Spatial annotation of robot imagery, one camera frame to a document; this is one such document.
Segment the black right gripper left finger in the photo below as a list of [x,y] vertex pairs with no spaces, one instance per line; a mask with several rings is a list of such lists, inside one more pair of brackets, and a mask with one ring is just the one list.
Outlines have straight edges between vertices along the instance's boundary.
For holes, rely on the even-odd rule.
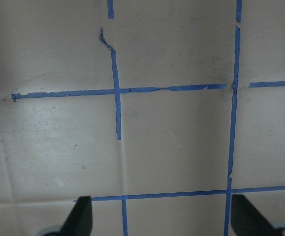
[[89,236],[93,228],[91,196],[77,199],[73,209],[61,227],[60,236]]

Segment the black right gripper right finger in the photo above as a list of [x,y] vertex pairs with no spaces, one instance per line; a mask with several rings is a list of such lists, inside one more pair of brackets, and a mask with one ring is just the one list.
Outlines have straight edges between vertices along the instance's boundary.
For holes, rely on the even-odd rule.
[[274,228],[244,196],[231,198],[231,226],[237,236],[285,236],[284,228]]

